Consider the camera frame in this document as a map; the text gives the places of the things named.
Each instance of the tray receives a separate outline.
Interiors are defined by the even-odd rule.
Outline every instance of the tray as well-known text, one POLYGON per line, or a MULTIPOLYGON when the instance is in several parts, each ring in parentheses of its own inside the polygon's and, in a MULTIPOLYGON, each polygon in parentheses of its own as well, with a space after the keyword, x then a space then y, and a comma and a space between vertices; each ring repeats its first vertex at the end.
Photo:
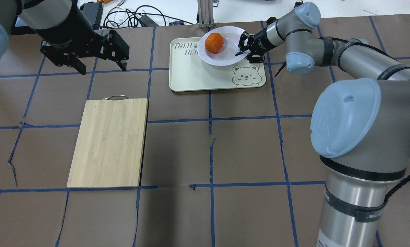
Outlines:
POLYGON ((213 66, 199 57, 201 37, 174 39, 170 44, 169 86, 176 92, 245 89, 266 83, 264 64, 246 59, 230 66, 213 66))

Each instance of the bamboo cutting board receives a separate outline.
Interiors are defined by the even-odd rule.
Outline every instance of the bamboo cutting board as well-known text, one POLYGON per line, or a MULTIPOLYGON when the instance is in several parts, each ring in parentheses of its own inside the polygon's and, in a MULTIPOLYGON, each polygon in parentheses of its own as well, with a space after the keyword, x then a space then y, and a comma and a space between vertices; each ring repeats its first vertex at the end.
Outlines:
POLYGON ((88 100, 68 188, 139 186, 147 99, 88 100))

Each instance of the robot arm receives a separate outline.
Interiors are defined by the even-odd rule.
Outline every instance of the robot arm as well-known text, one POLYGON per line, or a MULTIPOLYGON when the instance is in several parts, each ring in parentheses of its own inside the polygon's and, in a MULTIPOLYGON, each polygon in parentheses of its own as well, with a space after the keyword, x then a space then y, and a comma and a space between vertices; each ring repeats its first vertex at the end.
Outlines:
POLYGON ((8 33, 16 14, 44 41, 40 51, 56 66, 74 67, 86 73, 79 60, 85 57, 109 59, 125 71, 129 46, 115 31, 95 33, 83 13, 71 0, 0 1, 0 58, 8 47, 8 33))
POLYGON ((410 158, 410 66, 362 39, 313 38, 320 20, 316 5, 301 4, 259 33, 242 34, 236 55, 249 50, 250 63, 263 62, 285 42, 290 73, 336 65, 356 78, 330 85, 313 110, 312 144, 328 168, 316 246, 370 247, 387 187, 410 158))
POLYGON ((243 33, 236 55, 249 50, 249 62, 259 63, 264 61, 267 51, 286 43, 287 67, 293 74, 309 73, 315 66, 336 65, 356 79, 410 79, 410 66, 369 46, 363 39, 313 38, 312 29, 320 22, 318 7, 311 2, 303 3, 282 18, 268 21, 259 33, 243 33))

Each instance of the sticker label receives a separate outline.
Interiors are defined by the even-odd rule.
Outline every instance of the sticker label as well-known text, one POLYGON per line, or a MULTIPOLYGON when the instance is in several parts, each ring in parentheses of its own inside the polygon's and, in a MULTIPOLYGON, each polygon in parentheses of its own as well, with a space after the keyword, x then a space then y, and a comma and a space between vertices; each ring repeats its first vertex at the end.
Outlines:
POLYGON ((316 242, 316 247, 343 247, 342 245, 338 245, 337 243, 331 241, 327 238, 324 233, 319 229, 318 233, 318 241, 316 242))

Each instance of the white plate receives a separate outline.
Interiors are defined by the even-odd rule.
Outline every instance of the white plate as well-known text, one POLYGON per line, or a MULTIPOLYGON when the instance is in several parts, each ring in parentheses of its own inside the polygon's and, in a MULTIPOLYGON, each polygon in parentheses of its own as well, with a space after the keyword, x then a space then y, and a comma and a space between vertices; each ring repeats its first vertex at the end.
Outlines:
POLYGON ((241 55, 235 56, 235 54, 240 51, 238 48, 238 42, 240 41, 240 35, 243 32, 243 29, 235 26, 223 26, 209 31, 203 35, 199 41, 197 47, 199 57, 206 63, 215 66, 228 66, 238 63, 249 53, 247 50, 241 55), (224 39, 223 47, 217 54, 213 54, 205 48, 205 40, 212 33, 220 33, 224 39))

